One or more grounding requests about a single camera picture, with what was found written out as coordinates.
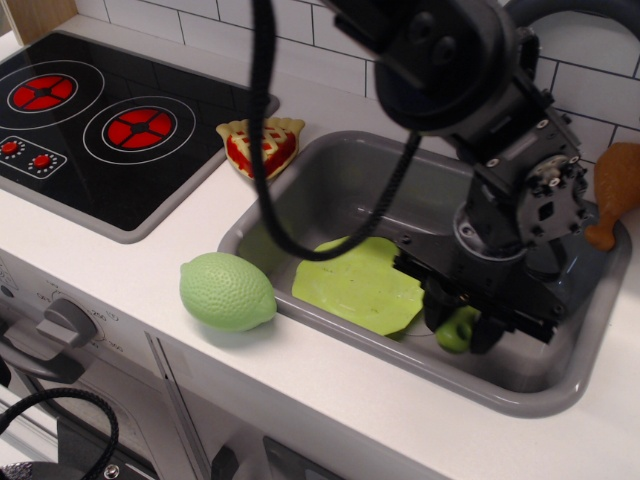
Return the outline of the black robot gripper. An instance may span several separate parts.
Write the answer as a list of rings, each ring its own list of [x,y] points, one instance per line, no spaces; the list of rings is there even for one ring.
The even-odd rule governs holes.
[[[486,250],[462,209],[449,233],[406,231],[397,245],[394,266],[421,283],[425,324],[432,332],[460,307],[480,312],[470,343],[473,354],[488,353],[515,330],[547,343],[568,313],[549,282],[527,271],[524,249]]]

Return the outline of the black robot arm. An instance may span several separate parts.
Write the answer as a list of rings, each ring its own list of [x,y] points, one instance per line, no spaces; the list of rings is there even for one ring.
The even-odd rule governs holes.
[[[438,136],[473,171],[445,234],[398,240],[396,267],[424,291],[426,324],[474,308],[475,354],[507,332],[548,342],[568,313],[552,289],[564,238],[589,216],[578,142],[533,82],[536,37],[494,1],[334,1],[336,26],[376,61],[379,102],[400,126]]]

